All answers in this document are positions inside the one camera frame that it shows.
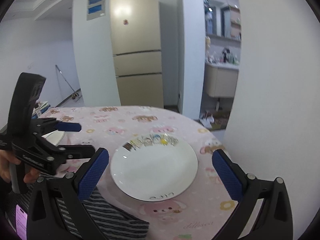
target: white bowl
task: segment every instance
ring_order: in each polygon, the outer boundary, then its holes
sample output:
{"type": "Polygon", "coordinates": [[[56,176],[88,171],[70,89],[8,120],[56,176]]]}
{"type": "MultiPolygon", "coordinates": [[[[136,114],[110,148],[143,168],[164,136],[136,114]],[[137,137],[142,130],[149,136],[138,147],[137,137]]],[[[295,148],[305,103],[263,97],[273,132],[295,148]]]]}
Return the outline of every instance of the white bowl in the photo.
{"type": "Polygon", "coordinates": [[[167,134],[135,137],[118,148],[111,176],[127,195],[143,201],[163,201],[184,192],[193,182],[198,159],[184,140],[167,134]]]}

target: refrigerator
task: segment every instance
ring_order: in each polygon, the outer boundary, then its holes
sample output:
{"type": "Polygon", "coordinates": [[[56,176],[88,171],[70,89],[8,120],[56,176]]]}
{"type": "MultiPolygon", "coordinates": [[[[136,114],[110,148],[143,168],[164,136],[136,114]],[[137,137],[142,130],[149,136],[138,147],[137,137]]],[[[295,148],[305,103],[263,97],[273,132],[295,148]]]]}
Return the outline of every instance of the refrigerator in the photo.
{"type": "Polygon", "coordinates": [[[121,105],[163,108],[159,0],[110,0],[110,24],[121,105]]]}

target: table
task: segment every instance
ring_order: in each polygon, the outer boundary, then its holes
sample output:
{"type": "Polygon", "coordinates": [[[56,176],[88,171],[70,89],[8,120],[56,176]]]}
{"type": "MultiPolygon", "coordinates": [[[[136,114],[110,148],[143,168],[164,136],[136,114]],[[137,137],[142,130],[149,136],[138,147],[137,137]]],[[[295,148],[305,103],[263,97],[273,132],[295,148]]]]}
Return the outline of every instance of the table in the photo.
{"type": "MultiPolygon", "coordinates": [[[[81,132],[66,133],[61,144],[104,147],[110,160],[118,147],[138,134],[170,133],[191,145],[198,157],[198,172],[192,185],[176,198],[162,202],[133,199],[116,186],[109,167],[97,185],[109,203],[150,223],[148,240],[211,240],[237,205],[212,166],[212,152],[224,147],[206,128],[183,115],[154,107],[120,106],[52,108],[41,117],[79,122],[81,132]]],[[[86,161],[68,160],[57,176],[75,172],[86,161]]]]}

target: black and white striped towel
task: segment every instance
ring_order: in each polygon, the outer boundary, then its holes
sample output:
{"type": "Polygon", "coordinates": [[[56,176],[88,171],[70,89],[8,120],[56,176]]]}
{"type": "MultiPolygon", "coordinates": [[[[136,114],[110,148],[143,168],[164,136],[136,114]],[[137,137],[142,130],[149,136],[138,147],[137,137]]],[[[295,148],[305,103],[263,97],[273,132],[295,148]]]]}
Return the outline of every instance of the black and white striped towel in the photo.
{"type": "MultiPolygon", "coordinates": [[[[13,227],[16,227],[15,210],[18,204],[28,213],[32,185],[27,194],[15,194],[11,192],[6,198],[6,213],[13,227]]],[[[57,198],[57,203],[61,214],[68,226],[70,233],[81,237],[74,223],[72,222],[69,212],[62,199],[57,198]]],[[[83,201],[84,206],[91,215],[92,219],[99,226],[100,230],[109,240],[144,240],[146,239],[149,223],[140,220],[125,211],[109,204],[99,193],[97,188],[93,191],[88,200],[83,201]]]]}

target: human hand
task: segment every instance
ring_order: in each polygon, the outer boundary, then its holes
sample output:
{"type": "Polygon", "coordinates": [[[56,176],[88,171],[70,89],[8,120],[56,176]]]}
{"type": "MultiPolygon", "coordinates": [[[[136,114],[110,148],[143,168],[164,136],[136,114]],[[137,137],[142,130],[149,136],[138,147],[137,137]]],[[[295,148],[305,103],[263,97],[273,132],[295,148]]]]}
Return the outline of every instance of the human hand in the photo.
{"type": "MultiPolygon", "coordinates": [[[[9,163],[19,165],[21,163],[12,152],[0,150],[0,177],[7,183],[11,181],[9,163]]],[[[39,177],[40,171],[31,168],[29,173],[24,176],[24,183],[34,183],[39,177]]]]}

